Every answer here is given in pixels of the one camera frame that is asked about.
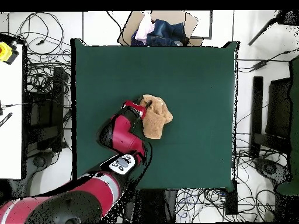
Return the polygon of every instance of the cardboard box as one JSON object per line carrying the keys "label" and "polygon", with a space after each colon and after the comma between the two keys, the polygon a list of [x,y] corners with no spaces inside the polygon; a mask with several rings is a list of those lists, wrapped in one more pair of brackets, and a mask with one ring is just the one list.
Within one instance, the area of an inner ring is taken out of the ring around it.
{"label": "cardboard box", "polygon": [[[124,25],[124,29],[119,39],[117,40],[123,46],[127,46],[126,43],[131,45],[131,38],[133,33],[139,28],[139,24],[142,21],[144,15],[140,11],[132,11],[128,17],[127,23]],[[151,13],[152,20],[164,20],[170,25],[178,24],[181,22],[185,23],[185,33],[188,38],[191,37],[196,25],[197,18],[186,13],[185,21],[185,12],[181,10],[154,10]],[[188,46],[201,46],[203,42],[202,38],[191,38]]]}

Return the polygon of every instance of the yellow object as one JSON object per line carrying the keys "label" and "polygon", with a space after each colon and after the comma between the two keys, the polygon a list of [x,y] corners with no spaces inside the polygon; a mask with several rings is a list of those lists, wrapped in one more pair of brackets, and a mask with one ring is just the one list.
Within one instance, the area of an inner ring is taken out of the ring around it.
{"label": "yellow object", "polygon": [[12,55],[12,49],[4,42],[0,43],[0,61],[7,61]]}

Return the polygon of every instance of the black pole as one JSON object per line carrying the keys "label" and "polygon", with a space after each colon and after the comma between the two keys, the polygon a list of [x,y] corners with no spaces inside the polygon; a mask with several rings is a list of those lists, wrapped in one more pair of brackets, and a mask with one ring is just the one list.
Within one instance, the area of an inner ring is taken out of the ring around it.
{"label": "black pole", "polygon": [[266,23],[266,25],[264,25],[264,27],[260,30],[260,32],[258,32],[257,35],[256,35],[256,36],[255,36],[255,37],[248,43],[248,45],[251,46],[251,45],[258,39],[258,37],[261,36],[262,33],[266,31],[266,29],[267,29],[268,27],[270,27],[271,25],[273,25],[273,24],[276,23],[276,22],[277,22],[277,19],[276,19],[276,18],[273,18],[273,19],[269,20],[269,21]]}

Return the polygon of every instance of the white desk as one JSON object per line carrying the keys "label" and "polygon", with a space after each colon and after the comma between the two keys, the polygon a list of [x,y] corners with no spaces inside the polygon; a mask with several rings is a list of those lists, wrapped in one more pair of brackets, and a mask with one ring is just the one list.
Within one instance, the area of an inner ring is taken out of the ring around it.
{"label": "white desk", "polygon": [[[0,101],[2,104],[22,103],[22,45],[11,65],[0,62]],[[0,127],[0,179],[21,179],[22,105],[8,107],[0,116],[12,117]]]}

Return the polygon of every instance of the crumpled cloth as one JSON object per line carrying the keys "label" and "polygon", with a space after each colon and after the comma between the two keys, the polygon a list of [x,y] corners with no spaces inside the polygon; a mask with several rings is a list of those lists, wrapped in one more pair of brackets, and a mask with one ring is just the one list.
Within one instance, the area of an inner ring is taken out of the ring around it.
{"label": "crumpled cloth", "polygon": [[143,133],[147,138],[160,139],[164,125],[171,122],[173,117],[165,102],[159,97],[145,94],[140,105],[145,107],[150,100],[152,100],[152,104],[148,107],[142,120]]}
{"label": "crumpled cloth", "polygon": [[155,23],[152,23],[152,17],[150,13],[144,12],[144,17],[139,24],[139,28],[135,35],[135,39],[147,43],[147,34],[151,33],[155,29]]}

